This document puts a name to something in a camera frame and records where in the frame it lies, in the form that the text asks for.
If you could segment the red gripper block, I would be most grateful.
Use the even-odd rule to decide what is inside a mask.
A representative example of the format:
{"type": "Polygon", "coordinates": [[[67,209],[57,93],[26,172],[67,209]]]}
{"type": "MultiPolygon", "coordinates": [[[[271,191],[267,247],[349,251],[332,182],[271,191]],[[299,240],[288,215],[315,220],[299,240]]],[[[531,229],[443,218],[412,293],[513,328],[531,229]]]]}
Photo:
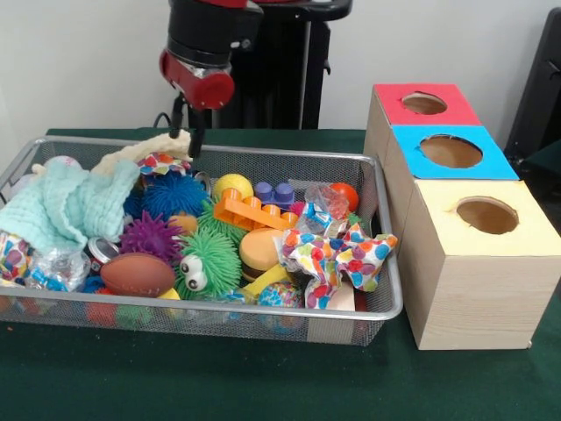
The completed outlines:
{"type": "Polygon", "coordinates": [[[198,158],[206,132],[203,110],[220,110],[224,107],[234,94],[234,81],[228,69],[194,67],[180,61],[167,50],[160,55],[160,72],[172,87],[181,92],[174,99],[169,136],[177,139],[181,134],[186,100],[192,106],[189,109],[189,155],[198,158]]]}

